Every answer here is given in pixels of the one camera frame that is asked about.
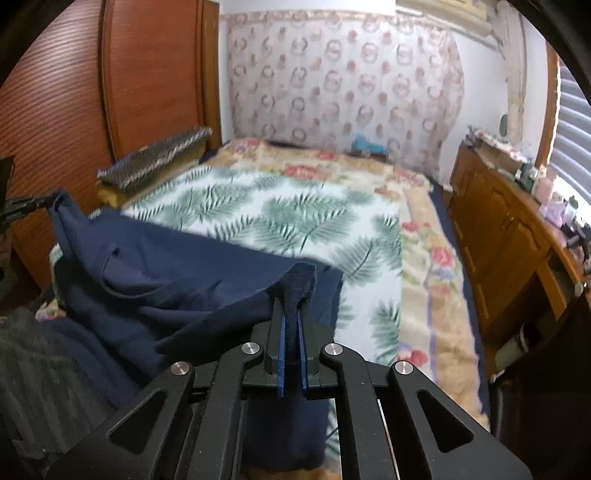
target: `wooden cabinet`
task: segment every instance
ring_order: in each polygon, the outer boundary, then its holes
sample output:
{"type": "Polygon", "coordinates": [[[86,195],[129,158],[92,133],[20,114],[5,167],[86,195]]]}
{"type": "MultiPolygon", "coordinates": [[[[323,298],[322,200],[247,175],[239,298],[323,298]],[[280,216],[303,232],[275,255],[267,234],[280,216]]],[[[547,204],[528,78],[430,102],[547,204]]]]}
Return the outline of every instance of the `wooden cabinet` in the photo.
{"type": "Polygon", "coordinates": [[[452,174],[450,217],[472,283],[480,328],[496,322],[550,247],[520,194],[473,152],[461,148],[452,174]]]}

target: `dark blue mattress edge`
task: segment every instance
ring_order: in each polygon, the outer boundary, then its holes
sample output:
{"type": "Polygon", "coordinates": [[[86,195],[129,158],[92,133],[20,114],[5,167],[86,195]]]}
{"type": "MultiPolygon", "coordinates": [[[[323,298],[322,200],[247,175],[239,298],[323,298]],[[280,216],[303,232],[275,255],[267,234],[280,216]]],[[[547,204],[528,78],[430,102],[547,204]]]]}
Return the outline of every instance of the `dark blue mattress edge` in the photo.
{"type": "MultiPolygon", "coordinates": [[[[433,191],[430,193],[431,201],[435,205],[441,228],[447,237],[447,240],[453,245],[457,252],[460,251],[459,243],[456,239],[456,234],[453,231],[452,221],[447,212],[447,206],[443,201],[443,188],[441,185],[432,182],[433,191]]],[[[482,345],[482,338],[480,337],[480,329],[478,327],[478,314],[476,312],[476,304],[474,302],[474,295],[472,293],[472,285],[468,280],[468,272],[466,266],[462,264],[462,271],[464,273],[464,297],[468,306],[468,316],[470,319],[470,327],[472,328],[472,335],[474,336],[474,350],[478,355],[478,376],[480,377],[480,386],[478,387],[478,397],[482,403],[482,410],[489,418],[491,416],[491,403],[488,394],[488,379],[486,377],[486,368],[484,363],[484,346],[482,345]]]]}

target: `bed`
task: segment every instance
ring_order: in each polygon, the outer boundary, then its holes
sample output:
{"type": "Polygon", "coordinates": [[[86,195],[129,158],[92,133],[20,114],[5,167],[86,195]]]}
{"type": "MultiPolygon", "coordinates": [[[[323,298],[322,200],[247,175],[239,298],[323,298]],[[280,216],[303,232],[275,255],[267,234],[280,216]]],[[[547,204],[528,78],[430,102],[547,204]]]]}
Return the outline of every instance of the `bed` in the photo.
{"type": "MultiPolygon", "coordinates": [[[[424,176],[376,160],[245,138],[122,212],[341,268],[335,340],[381,364],[410,360],[488,428],[470,285],[441,188],[424,176]],[[305,225],[299,214],[313,219],[308,230],[296,228],[305,225]]],[[[333,471],[339,469],[336,429],[333,404],[326,446],[333,471]]]]}

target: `leaf-patterned sheet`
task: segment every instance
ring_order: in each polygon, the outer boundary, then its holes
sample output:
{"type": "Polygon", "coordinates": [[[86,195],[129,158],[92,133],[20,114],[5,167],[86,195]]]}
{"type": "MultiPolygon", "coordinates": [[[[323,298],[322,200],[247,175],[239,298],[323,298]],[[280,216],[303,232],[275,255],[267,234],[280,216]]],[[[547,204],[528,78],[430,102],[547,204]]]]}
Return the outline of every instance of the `leaf-patterned sheet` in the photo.
{"type": "Polygon", "coordinates": [[[196,167],[124,214],[344,272],[335,340],[391,364],[401,301],[400,205],[272,173],[196,167]]]}

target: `window blind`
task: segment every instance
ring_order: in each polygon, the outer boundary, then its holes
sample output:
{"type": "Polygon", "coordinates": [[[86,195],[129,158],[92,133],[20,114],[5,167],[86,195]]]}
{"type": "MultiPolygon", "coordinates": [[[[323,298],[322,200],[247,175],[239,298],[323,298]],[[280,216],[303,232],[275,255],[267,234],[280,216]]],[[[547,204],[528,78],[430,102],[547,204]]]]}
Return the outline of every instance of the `window blind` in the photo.
{"type": "Polygon", "coordinates": [[[591,106],[562,61],[558,124],[550,165],[591,203],[591,106]]]}

